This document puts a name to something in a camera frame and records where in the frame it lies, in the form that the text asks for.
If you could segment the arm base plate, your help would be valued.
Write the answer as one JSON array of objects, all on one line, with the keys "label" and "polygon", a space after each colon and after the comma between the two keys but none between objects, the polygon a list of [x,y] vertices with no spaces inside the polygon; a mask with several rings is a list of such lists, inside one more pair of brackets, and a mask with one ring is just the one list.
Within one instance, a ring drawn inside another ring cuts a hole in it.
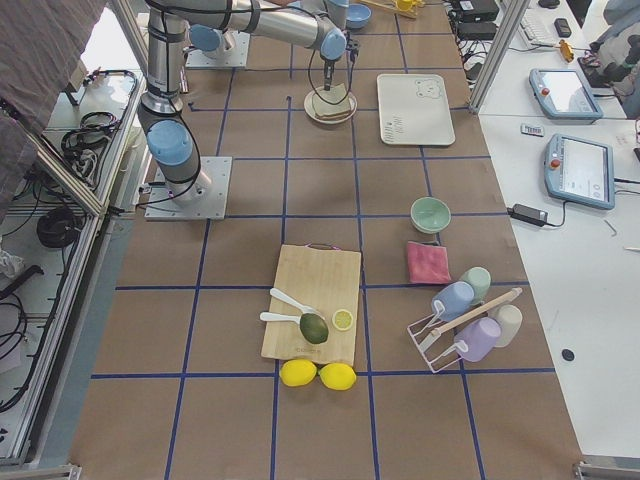
[{"label": "arm base plate", "polygon": [[245,68],[248,58],[250,36],[237,31],[218,35],[218,48],[205,51],[193,47],[186,58],[186,68],[192,70],[219,70]]},{"label": "arm base plate", "polygon": [[144,217],[148,221],[223,220],[226,212],[229,182],[232,171],[231,157],[204,156],[195,185],[174,199],[171,193],[180,193],[177,186],[166,183],[157,170],[149,199],[145,200]]}]

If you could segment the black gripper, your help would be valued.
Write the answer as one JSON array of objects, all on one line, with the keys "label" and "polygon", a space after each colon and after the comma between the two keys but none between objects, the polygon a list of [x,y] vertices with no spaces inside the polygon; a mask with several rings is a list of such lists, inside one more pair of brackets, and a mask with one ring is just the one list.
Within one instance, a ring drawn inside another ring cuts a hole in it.
[{"label": "black gripper", "polygon": [[323,90],[330,91],[333,84],[334,61],[339,60],[346,52],[357,55],[360,42],[351,36],[349,31],[331,30],[322,40]]}]

